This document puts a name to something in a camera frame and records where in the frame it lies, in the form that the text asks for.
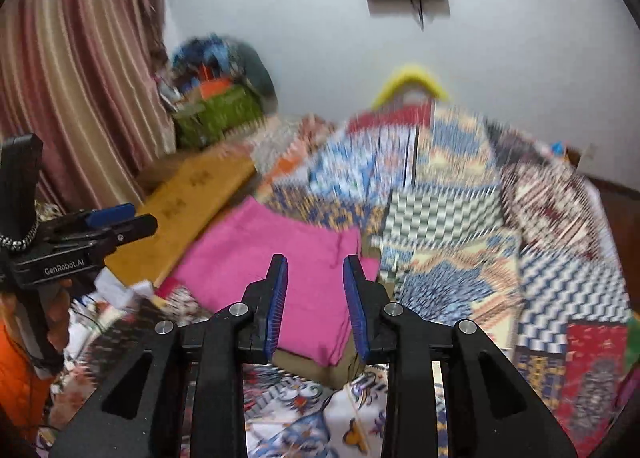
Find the left hand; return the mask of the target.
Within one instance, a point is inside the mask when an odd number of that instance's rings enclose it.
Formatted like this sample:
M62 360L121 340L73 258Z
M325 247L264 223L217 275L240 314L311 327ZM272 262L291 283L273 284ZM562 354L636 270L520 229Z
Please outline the left hand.
M58 374L64 364L64 348L70 341L70 296L61 282L15 293L10 331L38 378Z

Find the orange sleeve forearm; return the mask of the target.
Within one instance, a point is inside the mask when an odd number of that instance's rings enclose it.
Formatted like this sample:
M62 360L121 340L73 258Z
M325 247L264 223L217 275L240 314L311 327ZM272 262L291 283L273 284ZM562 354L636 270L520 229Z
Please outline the orange sleeve forearm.
M40 380L11 330L14 301L1 296L1 410L20 437L35 443L51 381Z

